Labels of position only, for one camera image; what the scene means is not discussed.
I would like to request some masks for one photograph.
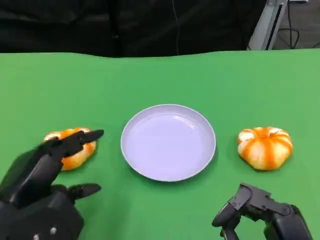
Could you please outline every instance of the plate rim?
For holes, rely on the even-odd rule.
[[[206,122],[206,124],[209,126],[210,128],[210,132],[213,136],[213,139],[214,139],[214,148],[212,150],[212,154],[209,158],[209,160],[206,162],[206,164],[204,164],[204,166],[201,168],[200,171],[196,172],[196,173],[193,173],[187,177],[184,177],[184,178],[181,178],[179,180],[170,180],[170,179],[166,179],[166,180],[162,180],[162,179],[156,179],[156,178],[152,178],[152,177],[149,177],[149,176],[146,176],[145,174],[141,173],[139,170],[137,170],[135,167],[131,166],[131,164],[129,163],[128,161],[128,156],[126,156],[125,152],[124,152],[124,133],[126,132],[128,126],[131,124],[131,122],[140,114],[142,114],[143,112],[146,112],[148,111],[149,109],[153,109],[153,108],[157,108],[157,107],[162,107],[162,106],[174,106],[174,107],[180,107],[180,108],[185,108],[185,109],[188,109],[192,112],[195,112],[196,114],[198,114],[201,118],[204,119],[204,121]],[[171,103],[165,103],[165,104],[157,104],[157,105],[153,105],[153,106],[149,106],[147,108],[144,108],[142,109],[141,111],[137,112],[135,115],[133,115],[130,120],[125,124],[123,130],[122,130],[122,133],[121,133],[121,138],[120,138],[120,148],[121,148],[121,153],[122,153],[122,156],[124,158],[124,160],[126,161],[126,163],[130,166],[130,168],[132,168],[134,171],[136,171],[138,174],[140,174],[141,176],[144,176],[145,178],[147,179],[151,179],[151,180],[154,180],[154,181],[157,181],[157,182],[167,182],[167,183],[174,183],[174,182],[180,182],[180,181],[184,181],[184,180],[187,180],[187,179],[190,179],[190,178],[193,178],[194,176],[200,174],[208,165],[209,163],[213,160],[214,156],[215,156],[215,153],[216,153],[216,148],[217,148],[217,139],[216,139],[216,133],[215,133],[215,130],[214,128],[211,126],[210,122],[207,120],[207,118],[205,118],[205,116],[203,116],[201,113],[199,113],[197,110],[194,110],[188,106],[184,106],[184,105],[180,105],[180,104],[171,104]]]

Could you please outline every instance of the robotic hand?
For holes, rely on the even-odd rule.
[[[51,139],[20,155],[0,184],[0,240],[76,240],[84,220],[75,200],[101,187],[87,183],[66,188],[52,185],[62,169],[62,158],[72,156],[104,134],[79,131]]]
[[[222,227],[221,237],[239,240],[235,228],[241,216],[266,223],[264,236],[267,240],[312,240],[308,226],[294,205],[279,203],[270,198],[271,193],[242,183],[234,197],[220,210],[212,222]]]

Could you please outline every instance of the metal stand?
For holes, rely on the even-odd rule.
[[[287,3],[288,0],[267,1],[249,41],[248,46],[251,50],[271,50],[273,48]]]

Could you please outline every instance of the floor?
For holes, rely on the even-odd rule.
[[[320,0],[309,0],[309,3],[291,3],[290,18],[292,28],[300,32],[300,39],[296,45],[297,49],[309,49],[316,43],[320,43]],[[280,28],[288,28],[288,15],[285,14]],[[292,33],[292,42],[296,41],[297,34]],[[289,31],[278,32],[273,49],[288,49],[290,42]]]

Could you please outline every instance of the cable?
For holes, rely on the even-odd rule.
[[[320,45],[320,42],[317,42],[312,48],[315,49],[318,45]]]
[[[291,0],[288,0],[287,5],[288,5],[288,8],[287,8],[288,22],[289,22],[289,29],[290,29],[290,49],[293,49],[293,45],[292,45],[292,23],[291,23],[291,15],[290,15]]]
[[[296,49],[296,47],[297,47],[297,45],[298,45],[298,41],[299,41],[299,39],[300,39],[300,31],[297,30],[297,29],[295,29],[295,28],[280,28],[280,29],[278,30],[278,32],[280,32],[280,31],[290,31],[290,32],[291,32],[291,35],[292,35],[292,31],[294,31],[294,32],[296,33],[296,40],[295,40],[295,42],[294,42],[293,45],[292,45],[292,43],[291,43],[291,44],[287,43],[287,41],[285,41],[280,35],[278,35],[279,38],[280,38],[282,41],[284,41],[284,43],[285,43],[290,49]]]
[[[178,16],[177,16],[174,0],[172,0],[172,9],[173,9],[173,13],[174,13],[175,21],[176,21],[176,26],[177,26],[177,29],[178,29],[177,33],[176,33],[176,39],[175,39],[176,54],[180,55],[180,53],[179,53],[180,24],[179,24],[179,19],[178,19]]]
[[[297,30],[295,28],[292,28],[290,6],[291,6],[291,0],[288,0],[288,2],[287,2],[287,15],[288,15],[289,28],[288,27],[280,28],[278,30],[278,32],[279,31],[289,31],[289,34],[290,34],[290,42],[289,42],[289,44],[280,35],[279,35],[279,37],[280,37],[280,39],[282,41],[284,41],[284,43],[289,47],[289,49],[296,49],[296,47],[298,45],[298,41],[300,39],[300,32],[299,32],[299,30]],[[296,32],[296,40],[295,40],[294,44],[293,44],[293,41],[292,41],[293,40],[292,39],[292,32]]]

